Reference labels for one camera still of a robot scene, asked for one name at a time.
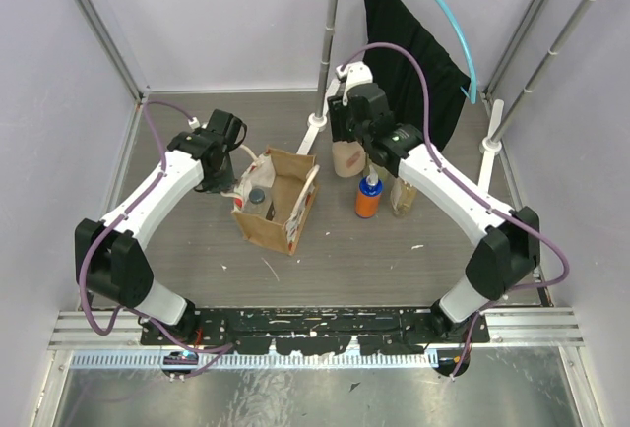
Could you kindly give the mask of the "cream round cap bottle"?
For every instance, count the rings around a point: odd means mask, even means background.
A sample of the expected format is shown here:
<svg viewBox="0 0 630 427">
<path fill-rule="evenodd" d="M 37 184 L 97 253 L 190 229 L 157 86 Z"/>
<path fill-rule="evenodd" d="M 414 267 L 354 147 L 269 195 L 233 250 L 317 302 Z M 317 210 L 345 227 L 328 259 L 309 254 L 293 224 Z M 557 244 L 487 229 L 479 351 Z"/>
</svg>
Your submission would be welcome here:
<svg viewBox="0 0 630 427">
<path fill-rule="evenodd" d="M 363 176 L 367 177 L 371 171 L 375 171 L 379 180 L 385 184 L 390 176 L 388 170 L 380 165 L 373 163 L 370 159 L 366 160 L 365 167 L 363 169 Z"/>
</svg>

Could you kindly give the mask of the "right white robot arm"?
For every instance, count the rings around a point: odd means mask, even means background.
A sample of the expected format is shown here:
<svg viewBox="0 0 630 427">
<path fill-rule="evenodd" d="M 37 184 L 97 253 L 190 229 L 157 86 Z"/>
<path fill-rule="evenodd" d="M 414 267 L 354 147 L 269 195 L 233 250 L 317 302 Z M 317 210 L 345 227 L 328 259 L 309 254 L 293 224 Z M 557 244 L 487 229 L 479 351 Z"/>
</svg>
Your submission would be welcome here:
<svg viewBox="0 0 630 427">
<path fill-rule="evenodd" d="M 462 278 L 430 308 L 435 336 L 455 341 L 474 312 L 499 300 L 537 267 L 537 213 L 515 211 L 482 192 L 418 128 L 395 119 L 376 84 L 332 81 L 326 100 L 334 141 L 358 143 L 375 165 L 428 197 L 473 244 Z"/>
</svg>

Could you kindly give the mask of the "beige pump dispenser bottle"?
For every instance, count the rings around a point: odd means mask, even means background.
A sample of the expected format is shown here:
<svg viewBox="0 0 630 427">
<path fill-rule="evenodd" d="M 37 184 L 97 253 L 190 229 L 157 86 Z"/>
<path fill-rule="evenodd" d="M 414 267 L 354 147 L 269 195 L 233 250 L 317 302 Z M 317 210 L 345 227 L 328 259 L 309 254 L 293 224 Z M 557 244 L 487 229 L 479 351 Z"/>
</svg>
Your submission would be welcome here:
<svg viewBox="0 0 630 427">
<path fill-rule="evenodd" d="M 342 178 L 350 178 L 360 174 L 366 163 L 365 151 L 357 141 L 333 142 L 332 158 L 335 173 Z"/>
</svg>

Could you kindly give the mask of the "clear amber liquid bottle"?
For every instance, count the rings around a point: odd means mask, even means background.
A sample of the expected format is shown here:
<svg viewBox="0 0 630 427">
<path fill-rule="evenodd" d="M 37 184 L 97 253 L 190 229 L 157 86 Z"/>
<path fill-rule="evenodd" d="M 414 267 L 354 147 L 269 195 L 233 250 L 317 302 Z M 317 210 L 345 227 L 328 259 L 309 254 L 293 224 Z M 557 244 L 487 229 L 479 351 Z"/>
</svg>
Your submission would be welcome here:
<svg viewBox="0 0 630 427">
<path fill-rule="evenodd" d="M 395 179 L 390 193 L 390 202 L 394 216 L 403 217 L 409 213 L 416 193 L 417 189 L 413 185 L 400 177 Z"/>
</svg>

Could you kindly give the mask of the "grey cap small bottle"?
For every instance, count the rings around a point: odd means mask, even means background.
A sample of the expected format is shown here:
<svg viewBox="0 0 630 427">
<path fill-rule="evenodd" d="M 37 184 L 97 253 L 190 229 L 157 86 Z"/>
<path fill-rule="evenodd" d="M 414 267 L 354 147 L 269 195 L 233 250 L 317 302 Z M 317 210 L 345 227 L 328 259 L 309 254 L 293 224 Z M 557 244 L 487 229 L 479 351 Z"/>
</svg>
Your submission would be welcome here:
<svg viewBox="0 0 630 427">
<path fill-rule="evenodd" d="M 262 187 L 253 187 L 244 205 L 243 211 L 246 214 L 252 214 L 265 218 L 267 215 L 267 204 L 269 203 L 266 190 Z"/>
</svg>

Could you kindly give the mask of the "orange bottle blue cap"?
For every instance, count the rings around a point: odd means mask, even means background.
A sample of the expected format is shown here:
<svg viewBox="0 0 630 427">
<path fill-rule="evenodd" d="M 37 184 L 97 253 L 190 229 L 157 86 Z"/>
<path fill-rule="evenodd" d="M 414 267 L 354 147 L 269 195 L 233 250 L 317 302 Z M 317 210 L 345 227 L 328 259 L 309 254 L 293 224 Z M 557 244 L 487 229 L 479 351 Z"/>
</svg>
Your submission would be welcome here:
<svg viewBox="0 0 630 427">
<path fill-rule="evenodd" d="M 383 183 L 377 173 L 363 177 L 357 188 L 355 213 L 361 218 L 371 218 L 377 214 Z"/>
</svg>

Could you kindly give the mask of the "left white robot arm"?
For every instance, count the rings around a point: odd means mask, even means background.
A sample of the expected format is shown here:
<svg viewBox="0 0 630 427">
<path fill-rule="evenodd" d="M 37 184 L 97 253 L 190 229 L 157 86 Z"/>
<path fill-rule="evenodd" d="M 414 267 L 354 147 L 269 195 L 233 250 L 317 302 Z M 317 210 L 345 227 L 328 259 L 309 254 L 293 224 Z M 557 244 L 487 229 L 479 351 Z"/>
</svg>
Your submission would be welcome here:
<svg viewBox="0 0 630 427">
<path fill-rule="evenodd" d="M 81 306 L 100 336 L 112 328 L 95 320 L 89 296 L 100 295 L 157 326 L 175 344 L 199 330 L 195 304 L 161 284 L 145 254 L 157 228 L 191 191 L 219 194 L 234 182 L 231 153 L 243 145 L 245 123 L 216 109 L 207 123 L 188 119 L 190 131 L 157 145 L 160 160 L 143 183 L 99 220 L 75 230 L 76 281 Z"/>
</svg>

